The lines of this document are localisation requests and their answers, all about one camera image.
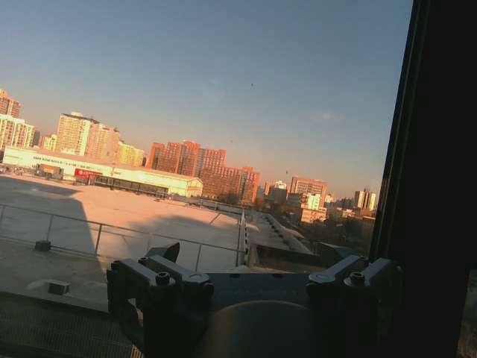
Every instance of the building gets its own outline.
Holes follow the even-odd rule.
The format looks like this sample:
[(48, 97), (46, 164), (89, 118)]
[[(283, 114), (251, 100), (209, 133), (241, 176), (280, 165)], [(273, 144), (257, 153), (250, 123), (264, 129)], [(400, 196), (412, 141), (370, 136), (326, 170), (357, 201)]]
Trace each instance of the building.
[(301, 222), (306, 224), (313, 224), (316, 221), (326, 220), (326, 208), (320, 207), (318, 210), (306, 209), (301, 210)]
[(144, 151), (132, 145), (126, 144), (123, 141), (118, 143), (118, 154), (116, 162), (118, 164), (125, 164), (128, 166), (142, 166), (144, 160)]
[(286, 190), (286, 183), (284, 181), (278, 180), (274, 183), (274, 187), (278, 189), (285, 189)]
[(152, 143), (148, 161), (146, 162), (146, 168), (157, 169), (161, 152), (164, 150), (165, 145), (163, 145), (162, 143)]
[(180, 148), (179, 166), (177, 173), (196, 176), (198, 174), (200, 144), (185, 141)]
[(306, 209), (318, 210), (320, 207), (320, 200), (320, 194), (308, 194), (308, 197), (306, 198)]
[(225, 154), (223, 149), (201, 148), (200, 144), (189, 141), (167, 145), (153, 143), (147, 167), (200, 177), (204, 169), (225, 166)]
[(35, 127), (24, 119), (0, 114), (0, 152), (6, 147), (30, 148), (33, 145)]
[(342, 207), (329, 207), (326, 209), (329, 218), (341, 219), (341, 218), (354, 218), (356, 213), (351, 209), (344, 209)]
[(92, 123), (86, 142), (85, 157), (114, 161), (118, 155), (120, 133), (102, 123)]
[(73, 155), (85, 155), (89, 130), (92, 125), (98, 124), (98, 121), (93, 118), (87, 118), (81, 113), (62, 113), (58, 122), (55, 150)]
[(40, 148), (47, 151), (56, 151), (57, 149), (57, 135), (43, 136), (40, 141)]
[(20, 102), (8, 95), (5, 89), (0, 88), (0, 114), (20, 118)]
[(273, 187), (270, 189), (267, 200), (274, 204), (283, 205), (286, 202), (286, 189)]
[(40, 131), (34, 131), (32, 146), (40, 145)]
[(253, 168), (203, 169), (200, 179), (203, 181), (203, 195), (219, 198), (220, 195), (234, 194), (240, 201), (253, 203), (259, 186), (260, 174)]
[[(327, 184), (324, 181), (293, 177), (291, 179), (290, 192), (297, 194), (319, 194), (322, 198), (325, 198), (326, 188)], [(323, 205), (324, 201), (320, 202), (320, 207), (323, 207)]]
[(259, 173), (253, 168), (226, 167), (225, 154), (225, 150), (201, 148), (194, 142), (153, 143), (147, 167), (199, 177), (203, 181), (203, 194), (209, 198), (233, 194), (240, 201), (254, 202)]
[(41, 148), (18, 149), (7, 147), (4, 153), (4, 164), (23, 168), (36, 168), (39, 164), (57, 166), (63, 170), (65, 180), (76, 180), (84, 173), (109, 178), (119, 187), (132, 189), (134, 186), (154, 186), (164, 189), (165, 194), (177, 194), (186, 197), (201, 196), (202, 181), (199, 178), (185, 175), (158, 172), (142, 167), (122, 166), (106, 163), (103, 160), (82, 157), (78, 155), (50, 152)]
[(333, 203), (335, 202), (335, 198), (333, 197), (333, 194), (329, 193), (326, 194), (325, 196), (325, 204)]
[(286, 198), (286, 204), (290, 207), (301, 207), (302, 204), (302, 195), (289, 193)]
[(215, 171), (225, 166), (225, 154), (226, 151), (224, 149), (201, 148), (199, 151), (197, 176), (200, 178), (202, 170), (204, 169)]
[(376, 206), (376, 193), (365, 189), (355, 192), (354, 205), (356, 209), (374, 210)]
[(273, 188), (274, 184), (271, 181), (265, 181), (265, 188), (263, 190), (264, 195), (270, 194), (270, 189)]

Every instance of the rooftop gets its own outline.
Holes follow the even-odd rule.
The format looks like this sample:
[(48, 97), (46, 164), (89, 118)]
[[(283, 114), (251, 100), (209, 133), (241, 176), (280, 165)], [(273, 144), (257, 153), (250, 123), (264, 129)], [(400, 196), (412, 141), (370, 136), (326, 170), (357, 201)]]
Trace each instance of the rooftop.
[(99, 121), (97, 121), (96, 119), (89, 118), (89, 117), (76, 116), (74, 114), (68, 114), (68, 113), (61, 113), (61, 115), (62, 116), (67, 116), (67, 117), (70, 117), (70, 118), (75, 118), (75, 119), (85, 119), (85, 120), (93, 122), (95, 124), (99, 123)]
[(115, 163), (111, 163), (110, 161), (107, 161), (107, 160), (93, 159), (93, 158), (84, 157), (84, 156), (81, 156), (81, 155), (65, 154), (65, 153), (61, 153), (61, 152), (58, 152), (58, 151), (48, 151), (48, 150), (43, 149), (43, 148), (29, 148), (29, 149), (14, 148), (14, 149), (17, 150), (17, 151), (30, 151), (30, 152), (34, 152), (34, 153), (38, 153), (38, 154), (48, 155), (50, 157), (70, 159), (70, 160), (75, 160), (75, 161), (83, 162), (83, 163), (100, 164), (100, 165), (103, 165), (103, 166), (114, 166), (114, 168), (117, 168), (117, 169), (128, 169), (128, 170), (137, 170), (137, 171), (141, 171), (141, 172), (149, 172), (151, 174), (161, 175), (161, 176), (167, 177), (167, 178), (180, 178), (180, 179), (186, 179), (186, 180), (193, 180), (193, 179), (200, 180), (197, 177), (189, 177), (188, 175), (162, 172), (160, 170), (146, 168), (144, 166), (127, 166), (127, 165), (124, 165), (124, 164), (115, 164)]

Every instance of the red sign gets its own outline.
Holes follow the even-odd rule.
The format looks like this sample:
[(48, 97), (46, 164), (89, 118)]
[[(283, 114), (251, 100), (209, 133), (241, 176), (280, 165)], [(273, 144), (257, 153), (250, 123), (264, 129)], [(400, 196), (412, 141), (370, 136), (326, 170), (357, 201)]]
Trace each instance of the red sign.
[(99, 172), (92, 172), (90, 170), (84, 170), (84, 169), (75, 169), (75, 177), (78, 178), (89, 178), (91, 176), (96, 176), (96, 175), (102, 175), (103, 173)]

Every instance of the bolt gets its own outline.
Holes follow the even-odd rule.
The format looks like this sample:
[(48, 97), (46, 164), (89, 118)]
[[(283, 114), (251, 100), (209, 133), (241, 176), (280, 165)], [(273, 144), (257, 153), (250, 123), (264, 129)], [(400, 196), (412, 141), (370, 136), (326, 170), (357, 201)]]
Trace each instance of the bolt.
[(171, 275), (168, 272), (160, 272), (156, 275), (156, 283), (158, 286), (164, 286), (169, 283)]
[(351, 272), (350, 279), (353, 285), (362, 285), (364, 283), (364, 275), (361, 272)]

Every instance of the sky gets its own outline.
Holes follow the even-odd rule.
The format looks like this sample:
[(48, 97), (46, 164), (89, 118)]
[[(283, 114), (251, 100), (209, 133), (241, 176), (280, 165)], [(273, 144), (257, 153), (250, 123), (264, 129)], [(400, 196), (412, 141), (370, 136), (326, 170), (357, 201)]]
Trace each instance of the sky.
[(192, 140), (261, 183), (379, 192), (410, 15), (411, 0), (15, 0), (0, 87), (42, 134), (81, 112), (147, 153)]

